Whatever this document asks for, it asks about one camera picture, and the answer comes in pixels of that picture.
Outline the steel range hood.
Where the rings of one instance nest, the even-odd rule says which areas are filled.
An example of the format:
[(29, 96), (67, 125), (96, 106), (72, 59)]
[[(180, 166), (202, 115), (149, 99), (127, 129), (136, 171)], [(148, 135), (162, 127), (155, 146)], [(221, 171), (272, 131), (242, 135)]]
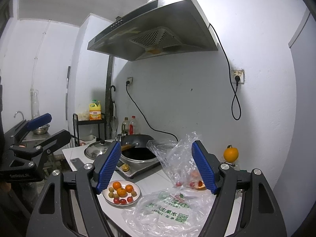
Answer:
[(132, 62), (216, 51), (217, 40), (197, 0), (154, 0), (105, 28), (87, 49)]

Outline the white round plate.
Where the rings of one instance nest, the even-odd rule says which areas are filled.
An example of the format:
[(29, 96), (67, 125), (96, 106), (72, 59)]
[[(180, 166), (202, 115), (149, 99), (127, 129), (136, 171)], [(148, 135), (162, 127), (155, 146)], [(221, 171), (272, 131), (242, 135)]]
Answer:
[[(140, 190), (139, 186), (137, 184), (135, 184), (135, 183), (132, 183), (131, 181), (126, 181), (126, 180), (118, 180), (118, 181), (122, 185), (121, 188), (125, 188), (125, 186), (128, 185), (128, 184), (133, 185), (134, 191), (137, 192), (137, 196), (133, 197), (133, 202), (131, 202), (131, 203), (127, 202), (126, 204), (115, 204), (114, 203), (114, 197), (110, 198), (108, 196), (108, 194), (109, 194), (109, 187), (112, 187), (112, 184), (115, 181), (110, 182), (109, 185), (108, 185), (108, 188), (102, 191), (103, 197), (107, 200), (108, 203), (110, 203), (111, 205), (114, 205), (116, 207), (126, 207), (126, 206), (129, 206), (129, 205), (135, 204), (141, 197), (141, 190)], [(127, 193), (126, 197), (119, 197), (119, 199), (123, 198), (123, 199), (126, 199), (126, 201), (127, 201), (127, 198), (129, 196), (132, 196), (131, 193)]]

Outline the steel bowl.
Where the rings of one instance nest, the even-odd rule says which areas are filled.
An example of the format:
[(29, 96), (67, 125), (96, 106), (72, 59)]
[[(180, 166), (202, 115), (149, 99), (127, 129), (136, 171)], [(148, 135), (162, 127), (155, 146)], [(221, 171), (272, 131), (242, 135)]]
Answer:
[(35, 135), (42, 135), (42, 134), (46, 134), (49, 130), (50, 125), (49, 124), (45, 124), (35, 130), (33, 130), (33, 133)]

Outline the silver induction cooker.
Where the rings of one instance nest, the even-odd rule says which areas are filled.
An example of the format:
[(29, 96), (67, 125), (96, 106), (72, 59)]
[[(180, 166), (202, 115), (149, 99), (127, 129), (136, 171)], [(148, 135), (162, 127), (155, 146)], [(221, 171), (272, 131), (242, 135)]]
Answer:
[(136, 160), (121, 155), (116, 169), (126, 178), (133, 179), (134, 177), (143, 174), (159, 165), (160, 162), (156, 157), (147, 160)]

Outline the silver smartphone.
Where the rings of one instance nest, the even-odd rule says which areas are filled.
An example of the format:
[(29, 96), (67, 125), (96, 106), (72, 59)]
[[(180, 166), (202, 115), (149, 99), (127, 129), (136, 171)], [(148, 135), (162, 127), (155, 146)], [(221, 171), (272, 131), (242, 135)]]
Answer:
[(83, 161), (80, 158), (70, 159), (71, 164), (74, 166), (73, 171), (77, 171), (79, 168), (84, 166)]

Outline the yellow detergent bottle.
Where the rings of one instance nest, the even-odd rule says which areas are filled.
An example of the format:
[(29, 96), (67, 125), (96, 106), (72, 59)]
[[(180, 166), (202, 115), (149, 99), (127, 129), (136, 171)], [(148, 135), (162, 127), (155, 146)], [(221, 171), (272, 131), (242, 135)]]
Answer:
[(102, 111), (101, 111), (101, 102), (97, 100), (92, 100), (92, 103), (89, 105), (89, 119), (90, 120), (101, 120)]

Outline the printed flat plastic bag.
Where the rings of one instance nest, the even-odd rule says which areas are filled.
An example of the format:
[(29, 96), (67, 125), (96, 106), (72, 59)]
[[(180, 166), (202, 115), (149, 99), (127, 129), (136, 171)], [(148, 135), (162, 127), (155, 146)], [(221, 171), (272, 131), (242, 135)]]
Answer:
[(142, 196), (122, 217), (137, 236), (198, 236), (214, 201), (209, 190), (168, 188)]

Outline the white wall socket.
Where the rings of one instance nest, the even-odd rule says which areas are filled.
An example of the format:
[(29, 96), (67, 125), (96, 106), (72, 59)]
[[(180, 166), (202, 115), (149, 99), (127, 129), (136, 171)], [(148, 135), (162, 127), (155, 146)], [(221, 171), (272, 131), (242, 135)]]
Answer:
[(231, 70), (231, 81), (233, 84), (237, 83), (238, 79), (238, 84), (243, 85), (244, 84), (244, 79), (245, 79), (245, 74), (244, 70)]
[(126, 80), (126, 86), (133, 84), (133, 77), (128, 77)]

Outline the dark oil bottle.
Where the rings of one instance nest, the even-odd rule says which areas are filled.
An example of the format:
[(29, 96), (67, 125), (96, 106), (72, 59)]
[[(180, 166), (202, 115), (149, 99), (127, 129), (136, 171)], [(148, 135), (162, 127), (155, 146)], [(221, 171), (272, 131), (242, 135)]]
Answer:
[(124, 121), (121, 124), (121, 134), (122, 135), (124, 135), (124, 136), (129, 135), (129, 125), (130, 125), (129, 118), (125, 117)]

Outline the clear crumpled plastic bag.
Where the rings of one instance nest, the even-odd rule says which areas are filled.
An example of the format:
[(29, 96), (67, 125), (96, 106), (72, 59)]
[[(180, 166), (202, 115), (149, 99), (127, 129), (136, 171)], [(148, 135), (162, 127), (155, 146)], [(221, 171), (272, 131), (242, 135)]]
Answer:
[(205, 190), (197, 165), (192, 157), (192, 144), (201, 138), (200, 134), (192, 132), (179, 142), (172, 140), (150, 140), (146, 144), (159, 160), (163, 172), (176, 187), (188, 187)]

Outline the clear glass bottle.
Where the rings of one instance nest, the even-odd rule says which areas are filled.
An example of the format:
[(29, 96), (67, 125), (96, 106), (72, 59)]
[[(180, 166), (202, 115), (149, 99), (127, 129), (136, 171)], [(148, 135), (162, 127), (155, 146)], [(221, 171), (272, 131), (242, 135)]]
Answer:
[(40, 116), (40, 106), (38, 99), (39, 92), (37, 90), (31, 89), (31, 115), (32, 119)]

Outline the orange fruit decoration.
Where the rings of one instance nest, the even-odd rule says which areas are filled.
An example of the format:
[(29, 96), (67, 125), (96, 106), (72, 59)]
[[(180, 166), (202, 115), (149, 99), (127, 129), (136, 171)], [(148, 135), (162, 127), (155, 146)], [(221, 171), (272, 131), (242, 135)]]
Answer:
[(239, 157), (239, 151), (232, 145), (228, 145), (223, 153), (223, 158), (228, 163), (234, 163)]

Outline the large orange mandarin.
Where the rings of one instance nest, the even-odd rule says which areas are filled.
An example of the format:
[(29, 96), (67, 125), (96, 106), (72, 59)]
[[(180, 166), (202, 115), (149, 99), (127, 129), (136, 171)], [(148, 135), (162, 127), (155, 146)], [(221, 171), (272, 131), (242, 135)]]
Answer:
[(119, 188), (116, 190), (117, 192), (117, 195), (120, 197), (120, 198), (124, 198), (127, 196), (127, 191), (125, 188)]

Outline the red cap sauce bottle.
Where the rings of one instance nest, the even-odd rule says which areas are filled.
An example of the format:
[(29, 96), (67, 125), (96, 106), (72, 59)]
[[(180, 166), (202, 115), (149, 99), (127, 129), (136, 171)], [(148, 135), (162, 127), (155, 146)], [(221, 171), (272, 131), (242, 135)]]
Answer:
[(129, 135), (139, 134), (139, 124), (135, 116), (132, 116), (129, 123)]

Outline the black metal rack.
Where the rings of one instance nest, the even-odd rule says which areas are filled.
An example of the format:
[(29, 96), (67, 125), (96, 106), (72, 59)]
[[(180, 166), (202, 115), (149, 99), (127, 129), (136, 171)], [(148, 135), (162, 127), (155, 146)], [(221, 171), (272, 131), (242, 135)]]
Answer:
[(96, 140), (105, 139), (106, 128), (105, 114), (101, 113), (100, 120), (79, 120), (79, 116), (74, 113), (72, 115), (73, 139), (76, 147), (80, 146), (80, 141), (84, 135), (94, 134)]

